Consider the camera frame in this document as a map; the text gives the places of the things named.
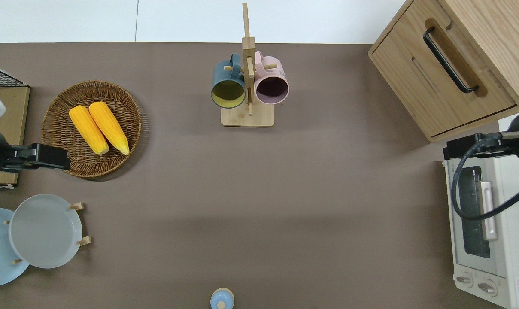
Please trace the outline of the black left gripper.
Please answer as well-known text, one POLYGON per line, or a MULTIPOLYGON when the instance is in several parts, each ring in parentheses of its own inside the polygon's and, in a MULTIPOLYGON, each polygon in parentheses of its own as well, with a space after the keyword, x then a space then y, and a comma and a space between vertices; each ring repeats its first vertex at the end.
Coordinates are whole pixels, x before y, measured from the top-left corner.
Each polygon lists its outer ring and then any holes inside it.
POLYGON ((58 170, 69 170, 70 160, 65 149, 49 146, 43 143, 32 143, 31 146, 9 145, 9 155, 4 162, 4 171, 32 170, 37 168, 53 168, 58 170), (41 160, 32 161, 28 164, 28 156, 33 155, 41 160))

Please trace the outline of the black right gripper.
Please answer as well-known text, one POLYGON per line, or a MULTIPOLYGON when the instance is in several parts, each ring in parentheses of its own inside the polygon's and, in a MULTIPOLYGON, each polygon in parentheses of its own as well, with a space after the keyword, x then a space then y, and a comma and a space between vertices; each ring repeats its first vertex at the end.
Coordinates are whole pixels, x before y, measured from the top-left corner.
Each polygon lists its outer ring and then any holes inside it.
POLYGON ((489 158, 489 157, 503 157, 512 155, 512 151, 506 145, 502 144, 501 139, 489 137, 495 136, 496 133, 482 134, 481 139, 485 142, 477 148, 470 149, 477 141, 479 135, 469 135, 452 139, 446 142, 446 147, 443 148, 444 160, 449 161, 453 159, 463 159, 464 157, 489 158))

